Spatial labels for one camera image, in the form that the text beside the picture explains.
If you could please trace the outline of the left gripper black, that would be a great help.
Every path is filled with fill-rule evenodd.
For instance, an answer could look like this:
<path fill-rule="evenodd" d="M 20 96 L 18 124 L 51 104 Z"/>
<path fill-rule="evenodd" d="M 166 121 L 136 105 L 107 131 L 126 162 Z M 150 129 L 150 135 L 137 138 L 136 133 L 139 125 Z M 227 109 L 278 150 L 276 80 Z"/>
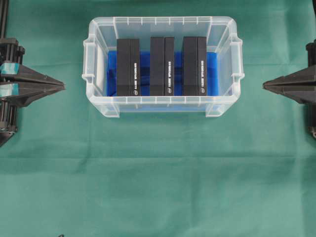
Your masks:
<path fill-rule="evenodd" d="M 0 39 L 0 144 L 17 132 L 17 107 L 65 89 L 64 83 L 22 65 L 25 49 L 15 38 Z"/>

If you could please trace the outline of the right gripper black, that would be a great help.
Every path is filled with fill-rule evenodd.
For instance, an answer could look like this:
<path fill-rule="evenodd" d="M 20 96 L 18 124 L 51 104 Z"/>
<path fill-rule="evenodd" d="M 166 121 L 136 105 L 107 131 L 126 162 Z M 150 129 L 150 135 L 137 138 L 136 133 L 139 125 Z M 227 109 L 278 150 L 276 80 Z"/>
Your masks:
<path fill-rule="evenodd" d="M 306 45 L 306 50 L 308 52 L 308 67 L 315 65 L 316 42 L 308 43 Z M 316 137 L 316 87 L 301 85 L 315 84 L 315 69 L 303 69 L 263 83 L 263 88 L 265 90 L 290 98 L 299 104 L 310 103 L 308 105 L 308 129 L 314 138 Z"/>

